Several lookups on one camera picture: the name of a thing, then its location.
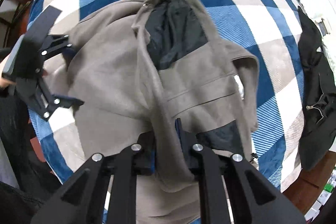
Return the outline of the blue white checked blanket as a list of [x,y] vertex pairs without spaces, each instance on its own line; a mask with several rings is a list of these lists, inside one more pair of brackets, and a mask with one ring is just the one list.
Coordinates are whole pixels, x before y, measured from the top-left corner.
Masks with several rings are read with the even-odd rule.
[[[54,31],[68,32],[90,13],[119,0],[34,0],[29,24],[48,6],[61,11]],[[285,190],[299,176],[303,130],[302,33],[297,0],[201,0],[220,36],[254,54],[260,64],[258,129],[252,139],[260,172]]]

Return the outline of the black jacket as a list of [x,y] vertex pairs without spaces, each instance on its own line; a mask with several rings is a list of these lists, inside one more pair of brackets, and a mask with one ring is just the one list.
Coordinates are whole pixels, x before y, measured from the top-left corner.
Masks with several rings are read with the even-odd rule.
[[298,8],[302,34],[298,42],[304,76],[304,127],[299,156],[304,170],[313,169],[335,141],[335,82],[322,50],[318,27]]

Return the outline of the taupe fleece jacket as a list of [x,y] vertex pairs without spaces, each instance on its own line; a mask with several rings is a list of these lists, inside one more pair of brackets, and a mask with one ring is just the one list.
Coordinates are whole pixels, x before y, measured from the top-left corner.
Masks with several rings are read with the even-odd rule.
[[222,39],[200,0],[121,0],[70,33],[69,95],[85,156],[119,153],[154,132],[155,171],[137,180],[138,223],[190,223],[199,193],[176,119],[222,155],[251,157],[257,58]]

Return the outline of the cluttered items beside bed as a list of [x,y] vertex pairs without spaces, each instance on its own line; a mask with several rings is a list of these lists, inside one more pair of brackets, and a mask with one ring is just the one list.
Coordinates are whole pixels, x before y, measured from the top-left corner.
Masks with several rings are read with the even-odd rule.
[[323,187],[321,194],[318,196],[317,200],[309,209],[309,211],[305,214],[306,223],[312,223],[317,218],[328,199],[335,191],[335,173],[336,170],[334,168],[329,179],[327,180],[327,183]]

